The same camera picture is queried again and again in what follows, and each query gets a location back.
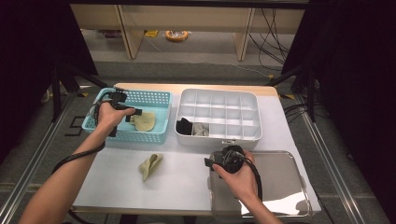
white table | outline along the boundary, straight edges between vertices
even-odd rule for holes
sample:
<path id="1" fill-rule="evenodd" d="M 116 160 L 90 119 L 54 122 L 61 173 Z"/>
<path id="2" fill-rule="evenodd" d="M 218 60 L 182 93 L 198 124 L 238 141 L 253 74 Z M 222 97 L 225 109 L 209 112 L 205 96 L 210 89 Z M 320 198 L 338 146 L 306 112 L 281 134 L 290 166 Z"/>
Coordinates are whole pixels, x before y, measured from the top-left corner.
<path id="1" fill-rule="evenodd" d="M 317 213 L 321 210 L 274 88 L 138 83 L 124 83 L 118 86 L 135 90 L 172 90 L 173 104 L 165 142 L 163 145 L 108 142 L 106 148 L 98 153 L 74 202 L 75 211 L 211 215 L 207 186 L 209 173 L 204 165 L 204 158 L 208 158 L 211 152 L 220 148 L 186 147 L 177 143 L 175 133 L 177 105 L 181 91 L 187 88 L 254 92 L 259 101 L 263 133 L 254 151 L 290 152 L 306 184 L 306 192 L 313 212 Z M 163 154 L 163 161 L 159 169 L 143 182 L 138 165 L 156 152 Z"/>

hand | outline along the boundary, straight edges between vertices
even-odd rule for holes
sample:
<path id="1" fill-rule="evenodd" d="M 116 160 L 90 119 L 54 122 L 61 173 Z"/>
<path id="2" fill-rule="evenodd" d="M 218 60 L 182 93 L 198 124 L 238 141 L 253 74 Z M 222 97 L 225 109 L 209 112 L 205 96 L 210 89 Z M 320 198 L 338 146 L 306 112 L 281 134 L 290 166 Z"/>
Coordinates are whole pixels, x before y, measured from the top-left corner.
<path id="1" fill-rule="evenodd" d="M 254 164 L 254 157 L 249 151 L 244 150 L 245 157 Z M 212 168 L 224 179 L 233 195 L 242 202 L 251 197 L 257 197 L 257 183 L 250 167 L 244 162 L 241 169 L 235 174 L 230 174 L 221 166 L 213 164 Z"/>
<path id="2" fill-rule="evenodd" d="M 110 103 L 102 103 L 99 108 L 98 128 L 103 128 L 109 132 L 114 127 L 119 125 L 122 119 L 127 115 L 132 115 L 134 108 L 128 108 L 125 110 L 116 110 L 111 106 Z"/>

crumpled cloth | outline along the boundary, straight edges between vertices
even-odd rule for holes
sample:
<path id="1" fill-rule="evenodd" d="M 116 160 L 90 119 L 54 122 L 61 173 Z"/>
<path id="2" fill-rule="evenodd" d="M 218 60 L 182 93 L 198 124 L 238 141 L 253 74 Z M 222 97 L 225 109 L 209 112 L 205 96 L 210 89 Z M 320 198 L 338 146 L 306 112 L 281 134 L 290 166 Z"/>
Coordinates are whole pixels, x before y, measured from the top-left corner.
<path id="1" fill-rule="evenodd" d="M 192 135 L 209 136 L 209 131 L 204 128 L 204 125 L 202 123 L 194 123 L 192 129 L 193 129 Z"/>
<path id="2" fill-rule="evenodd" d="M 149 176 L 154 172 L 154 167 L 163 159 L 163 154 L 155 153 L 152 154 L 148 159 L 143 161 L 139 165 L 139 171 L 142 173 L 143 182 L 145 182 Z"/>
<path id="3" fill-rule="evenodd" d="M 148 132 L 154 128 L 155 113 L 144 111 L 141 115 L 133 115 L 131 116 L 130 123 L 133 124 L 139 132 Z"/>

white compartment tray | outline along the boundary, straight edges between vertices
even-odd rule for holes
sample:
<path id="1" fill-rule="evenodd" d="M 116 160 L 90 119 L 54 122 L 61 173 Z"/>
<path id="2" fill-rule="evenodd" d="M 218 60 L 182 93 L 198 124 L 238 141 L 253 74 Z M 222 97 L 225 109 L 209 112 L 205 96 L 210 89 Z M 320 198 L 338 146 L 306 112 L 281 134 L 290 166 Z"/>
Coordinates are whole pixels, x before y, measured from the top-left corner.
<path id="1" fill-rule="evenodd" d="M 182 119 L 192 125 L 201 123 L 208 135 L 195 135 L 193 128 L 190 133 L 181 132 Z M 175 131 L 182 145 L 224 147 L 234 143 L 254 148 L 262 137 L 257 97 L 245 91 L 186 89 L 180 96 Z"/>

blue basket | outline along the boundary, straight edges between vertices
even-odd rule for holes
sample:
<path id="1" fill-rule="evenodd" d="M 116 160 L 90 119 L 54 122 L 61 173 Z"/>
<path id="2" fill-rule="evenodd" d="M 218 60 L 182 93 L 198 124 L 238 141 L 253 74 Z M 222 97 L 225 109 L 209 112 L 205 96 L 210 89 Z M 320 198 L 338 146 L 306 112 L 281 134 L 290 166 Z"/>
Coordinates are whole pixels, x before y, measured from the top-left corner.
<path id="1" fill-rule="evenodd" d="M 109 91 L 112 92 L 115 89 L 102 89 L 97 95 L 95 103 L 100 99 L 100 96 Z M 139 132 L 133 124 L 123 120 L 117 128 L 116 136 L 108 137 L 107 140 L 162 144 L 165 141 L 166 127 L 172 108 L 172 93 L 168 91 L 125 91 L 124 93 L 127 94 L 127 99 L 123 104 L 143 111 L 154 112 L 155 125 L 148 132 Z M 93 113 L 90 112 L 82 123 L 82 129 L 91 133 L 95 128 Z"/>

